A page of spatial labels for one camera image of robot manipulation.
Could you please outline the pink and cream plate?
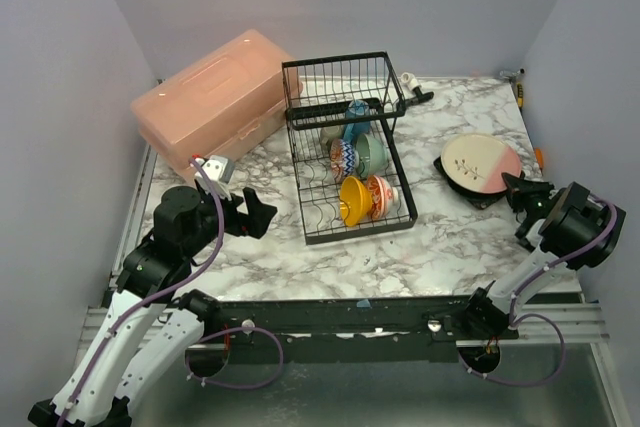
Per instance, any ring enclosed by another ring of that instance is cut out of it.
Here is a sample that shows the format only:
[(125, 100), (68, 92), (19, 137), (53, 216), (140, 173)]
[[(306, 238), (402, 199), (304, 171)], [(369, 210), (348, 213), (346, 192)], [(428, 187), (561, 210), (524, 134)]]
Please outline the pink and cream plate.
[(522, 162), (516, 151), (488, 134), (461, 134), (446, 142), (441, 154), (446, 175), (458, 186), (479, 194), (498, 194), (507, 186), (502, 174), (519, 177)]

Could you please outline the yellow bowl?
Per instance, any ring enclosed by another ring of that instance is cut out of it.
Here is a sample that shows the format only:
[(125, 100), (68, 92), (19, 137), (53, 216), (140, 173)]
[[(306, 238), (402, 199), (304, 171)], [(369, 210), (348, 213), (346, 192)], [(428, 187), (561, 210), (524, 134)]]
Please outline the yellow bowl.
[(347, 227), (354, 227), (363, 220), (373, 207), (371, 193), (356, 177), (348, 176), (341, 184), (340, 216)]

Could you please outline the grey ceramic mug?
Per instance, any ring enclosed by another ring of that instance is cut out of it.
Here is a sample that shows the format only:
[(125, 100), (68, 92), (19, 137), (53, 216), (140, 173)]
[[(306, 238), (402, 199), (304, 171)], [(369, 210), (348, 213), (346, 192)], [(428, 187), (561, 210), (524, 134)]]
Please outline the grey ceramic mug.
[(344, 127), (342, 125), (324, 126), (320, 129), (320, 145), (324, 151), (329, 152), (335, 139), (341, 139)]

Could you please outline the blue patterned bowl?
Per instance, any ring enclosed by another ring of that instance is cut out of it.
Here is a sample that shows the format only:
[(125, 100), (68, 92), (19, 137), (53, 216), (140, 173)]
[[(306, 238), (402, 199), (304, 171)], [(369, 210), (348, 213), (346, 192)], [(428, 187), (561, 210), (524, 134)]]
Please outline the blue patterned bowl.
[(353, 174), (359, 165), (359, 154), (354, 146), (343, 139), (335, 139), (329, 151), (330, 168), (336, 183)]

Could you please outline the orange floral bowl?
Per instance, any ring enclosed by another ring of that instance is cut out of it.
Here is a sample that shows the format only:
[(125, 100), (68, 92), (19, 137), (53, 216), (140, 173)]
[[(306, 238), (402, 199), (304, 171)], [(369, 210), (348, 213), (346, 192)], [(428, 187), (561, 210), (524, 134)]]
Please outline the orange floral bowl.
[(399, 192), (385, 178), (371, 175), (367, 178), (365, 186), (372, 197), (372, 208), (369, 212), (372, 220), (384, 218), (391, 208), (398, 204)]

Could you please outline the mint green bowl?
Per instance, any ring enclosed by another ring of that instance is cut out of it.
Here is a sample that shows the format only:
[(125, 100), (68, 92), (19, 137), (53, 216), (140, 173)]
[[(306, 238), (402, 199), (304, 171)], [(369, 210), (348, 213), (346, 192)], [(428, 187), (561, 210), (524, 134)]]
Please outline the mint green bowl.
[(370, 175), (382, 173), (388, 166), (389, 155), (384, 144), (371, 134), (361, 134), (357, 137), (355, 150), (359, 155), (356, 169), (361, 179)]

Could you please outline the blue floral mug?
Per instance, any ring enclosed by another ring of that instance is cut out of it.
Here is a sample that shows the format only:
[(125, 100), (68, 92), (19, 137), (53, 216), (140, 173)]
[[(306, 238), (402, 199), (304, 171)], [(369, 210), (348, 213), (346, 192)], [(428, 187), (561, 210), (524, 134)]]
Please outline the blue floral mug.
[(349, 103), (345, 112), (346, 124), (342, 139), (353, 143), (358, 136), (367, 134), (370, 131), (370, 121), (365, 120), (370, 114), (369, 104), (361, 99), (353, 100)]

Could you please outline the black round plate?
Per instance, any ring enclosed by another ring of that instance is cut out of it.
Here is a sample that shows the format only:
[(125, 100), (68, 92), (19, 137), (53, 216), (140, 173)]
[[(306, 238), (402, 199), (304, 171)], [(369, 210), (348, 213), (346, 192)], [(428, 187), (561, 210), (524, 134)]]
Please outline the black round plate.
[(469, 189), (466, 189), (466, 188), (458, 185), (456, 182), (454, 182), (450, 178), (450, 176), (448, 174), (442, 172), (441, 175), (444, 177), (444, 179), (447, 181), (448, 185), (455, 192), (460, 194), (463, 198), (465, 198), (469, 202), (494, 203), (494, 202), (497, 202), (497, 201), (501, 200), (506, 195), (505, 191), (498, 192), (498, 193), (490, 193), (490, 194), (474, 192), (474, 191), (471, 191)]

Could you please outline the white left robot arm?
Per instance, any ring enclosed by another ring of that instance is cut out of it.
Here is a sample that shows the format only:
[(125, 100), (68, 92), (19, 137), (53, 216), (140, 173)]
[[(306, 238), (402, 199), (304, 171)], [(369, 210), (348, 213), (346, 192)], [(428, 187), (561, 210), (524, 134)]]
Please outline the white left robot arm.
[(188, 347), (257, 327), (233, 325), (220, 303), (197, 290), (176, 292), (213, 263), (195, 257), (216, 251), (225, 235), (263, 237), (277, 213), (246, 187), (220, 195), (200, 185), (173, 187), (153, 212), (153, 227), (128, 254), (116, 291), (85, 356), (62, 389), (33, 405), (35, 426), (129, 426), (134, 406)]

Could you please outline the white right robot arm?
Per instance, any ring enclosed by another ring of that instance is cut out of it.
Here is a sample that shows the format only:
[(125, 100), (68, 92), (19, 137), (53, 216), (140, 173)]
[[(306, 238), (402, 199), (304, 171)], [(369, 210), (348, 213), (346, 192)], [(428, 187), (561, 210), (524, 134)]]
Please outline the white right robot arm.
[(483, 338), (515, 330), (523, 306), (557, 279), (564, 269), (595, 268), (616, 247), (626, 211), (577, 182), (558, 191), (548, 182), (504, 173), (506, 198), (525, 220), (516, 231), (529, 256), (514, 270), (478, 288), (461, 320), (467, 332)]

